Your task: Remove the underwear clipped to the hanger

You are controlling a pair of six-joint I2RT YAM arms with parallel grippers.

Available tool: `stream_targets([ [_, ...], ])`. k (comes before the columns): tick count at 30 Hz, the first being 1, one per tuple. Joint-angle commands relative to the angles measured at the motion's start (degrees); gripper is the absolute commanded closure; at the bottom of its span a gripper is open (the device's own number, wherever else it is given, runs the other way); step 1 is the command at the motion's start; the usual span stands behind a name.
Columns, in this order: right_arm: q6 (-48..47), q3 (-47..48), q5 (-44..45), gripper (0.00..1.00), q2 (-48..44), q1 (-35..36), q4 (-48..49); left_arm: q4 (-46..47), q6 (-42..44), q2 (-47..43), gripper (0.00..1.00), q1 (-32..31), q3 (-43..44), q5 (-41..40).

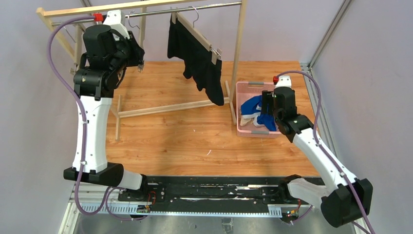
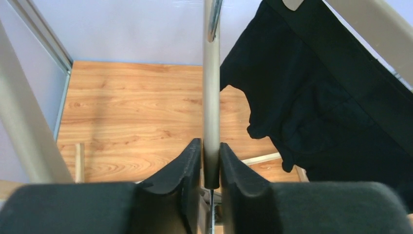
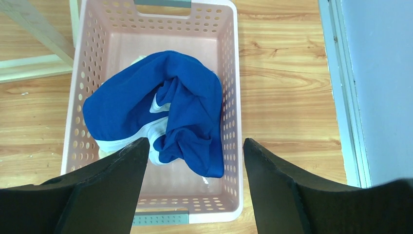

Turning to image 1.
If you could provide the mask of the blue underwear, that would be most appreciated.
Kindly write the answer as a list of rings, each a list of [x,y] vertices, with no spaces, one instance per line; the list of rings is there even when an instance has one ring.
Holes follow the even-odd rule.
[[[276,131],[276,123],[273,116],[262,115],[261,114],[262,106],[262,95],[254,96],[247,101],[245,101],[241,107],[241,118],[252,118],[256,119],[256,122],[259,126],[256,127],[265,127],[268,131]]]

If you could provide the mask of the cream cotton underwear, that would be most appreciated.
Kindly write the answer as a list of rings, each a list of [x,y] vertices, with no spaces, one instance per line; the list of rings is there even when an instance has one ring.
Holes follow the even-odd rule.
[[[252,118],[241,118],[240,119],[240,126],[246,126],[248,124],[252,124],[254,126],[259,126],[259,124],[256,122],[256,119],[254,117]]]

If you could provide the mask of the black underwear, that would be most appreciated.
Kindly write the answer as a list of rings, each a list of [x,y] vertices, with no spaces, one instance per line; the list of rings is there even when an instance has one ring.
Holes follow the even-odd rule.
[[[221,86],[222,61],[212,62],[212,52],[208,51],[179,22],[170,20],[167,57],[175,57],[184,61],[183,76],[192,78],[198,91],[204,90],[209,100],[223,106],[224,94]]]

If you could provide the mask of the wooden hanger with black underwear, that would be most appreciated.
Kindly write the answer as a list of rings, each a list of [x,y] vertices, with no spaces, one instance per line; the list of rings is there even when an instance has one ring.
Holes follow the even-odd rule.
[[[194,10],[197,13],[197,19],[193,22],[186,19],[181,13],[186,10]],[[198,9],[194,6],[190,6],[189,8],[171,8],[171,17],[174,24],[176,24],[177,21],[180,22],[207,51],[212,53],[211,62],[216,65],[217,60],[221,59],[222,51],[219,48],[213,48],[212,43],[195,27],[195,22],[199,19]]]

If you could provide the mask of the wooden hanger with blue underwear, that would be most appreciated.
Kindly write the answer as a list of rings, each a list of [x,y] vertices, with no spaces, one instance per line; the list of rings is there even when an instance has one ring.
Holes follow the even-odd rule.
[[[129,12],[128,15],[126,15],[127,22],[128,22],[129,27],[139,29],[138,44],[142,49],[144,49],[144,40],[145,40],[145,33],[146,33],[146,16],[141,16],[139,24],[132,26],[130,23],[130,17],[132,16],[134,12],[135,10],[132,10],[131,12]],[[141,13],[146,13],[146,12],[147,12],[146,7],[141,8]],[[144,69],[144,63],[142,65],[138,65],[139,72],[142,72],[143,69]]]

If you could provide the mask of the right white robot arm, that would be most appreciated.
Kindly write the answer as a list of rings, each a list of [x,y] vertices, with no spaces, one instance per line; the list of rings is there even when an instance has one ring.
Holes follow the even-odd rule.
[[[279,183],[280,198],[285,202],[307,202],[320,209],[326,221],[336,228],[366,219],[373,195],[371,182],[350,172],[324,145],[312,121],[298,114],[295,91],[277,87],[263,91],[262,98],[262,113],[273,115],[279,132],[307,156],[324,183],[316,185],[299,175],[287,176]]]

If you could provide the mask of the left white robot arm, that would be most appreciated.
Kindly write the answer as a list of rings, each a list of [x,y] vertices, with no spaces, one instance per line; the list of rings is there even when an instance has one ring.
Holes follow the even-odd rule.
[[[75,159],[63,171],[66,180],[128,190],[144,190],[147,177],[107,161],[106,131],[114,91],[127,67],[143,61],[143,49],[132,32],[120,33],[109,25],[88,27],[83,34],[86,52],[74,75],[75,97],[80,100]]]

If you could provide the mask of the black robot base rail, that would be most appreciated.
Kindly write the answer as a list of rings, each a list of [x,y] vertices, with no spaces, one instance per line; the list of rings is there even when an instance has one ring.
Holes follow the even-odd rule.
[[[146,195],[113,189],[101,213],[130,215],[298,217],[308,203],[281,197],[281,177],[149,176]]]

